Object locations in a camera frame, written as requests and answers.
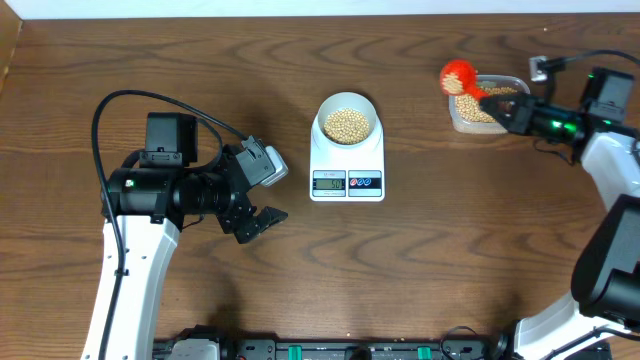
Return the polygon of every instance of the white wall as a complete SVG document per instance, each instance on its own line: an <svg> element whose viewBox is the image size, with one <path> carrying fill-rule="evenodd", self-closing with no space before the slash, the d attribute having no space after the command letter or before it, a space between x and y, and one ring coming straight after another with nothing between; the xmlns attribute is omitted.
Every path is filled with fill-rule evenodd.
<svg viewBox="0 0 640 360"><path fill-rule="evenodd" d="M640 0L5 0L28 19L640 12Z"/></svg>

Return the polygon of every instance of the digital kitchen scale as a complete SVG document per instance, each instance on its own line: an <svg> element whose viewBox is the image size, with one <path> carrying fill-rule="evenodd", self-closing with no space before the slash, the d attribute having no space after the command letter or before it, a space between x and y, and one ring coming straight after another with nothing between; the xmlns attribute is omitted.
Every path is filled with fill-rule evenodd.
<svg viewBox="0 0 640 360"><path fill-rule="evenodd" d="M341 109L361 112L369 136L354 145L331 141L323 132L330 114ZM309 196L313 201L382 201L384 141L382 123L373 104L355 93L338 93L322 103L311 125Z"/></svg>

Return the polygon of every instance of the spoon of beans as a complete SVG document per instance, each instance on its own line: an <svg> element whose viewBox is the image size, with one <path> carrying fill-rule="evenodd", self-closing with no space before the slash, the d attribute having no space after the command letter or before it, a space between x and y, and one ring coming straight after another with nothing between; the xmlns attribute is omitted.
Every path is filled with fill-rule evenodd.
<svg viewBox="0 0 640 360"><path fill-rule="evenodd" d="M476 86L476 69L466 60L452 60L442 68L440 87L451 96L469 94L476 100L489 96Z"/></svg>

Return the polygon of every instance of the wooden tabletop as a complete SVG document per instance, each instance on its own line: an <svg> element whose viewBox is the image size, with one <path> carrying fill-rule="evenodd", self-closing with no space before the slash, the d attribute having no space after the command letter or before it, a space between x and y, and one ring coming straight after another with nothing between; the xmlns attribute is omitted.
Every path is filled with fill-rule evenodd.
<svg viewBox="0 0 640 360"><path fill-rule="evenodd" d="M213 324L282 338L420 339L456 325L494 333L536 314L569 290L603 204L580 166L535 152L531 139L457 133L438 72L461 57L528 81L531 56L638 55L639 44L634 14L28 21L0 98L0 358L81 354L104 221L90 122L104 96L126 88L260 137L290 170L250 193L289 213L251 244L213 217L185 230L158 337ZM577 106L593 65L637 74L608 57L575 64L559 76L559 104ZM365 94L381 117L382 203L309 199L311 122L339 91ZM168 110L135 97L109 105L107 173L144 145L146 114ZM629 110L640 125L640 91ZM200 134L204 161L215 146ZM631 359L640 347L614 350Z"/></svg>

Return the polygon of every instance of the scale control panel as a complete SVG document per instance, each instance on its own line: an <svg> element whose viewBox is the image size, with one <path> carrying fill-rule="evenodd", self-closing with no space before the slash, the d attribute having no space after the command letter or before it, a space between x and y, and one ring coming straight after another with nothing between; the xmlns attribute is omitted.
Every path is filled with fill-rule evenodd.
<svg viewBox="0 0 640 360"><path fill-rule="evenodd" d="M314 197L381 198L382 171L315 170L312 186Z"/></svg>

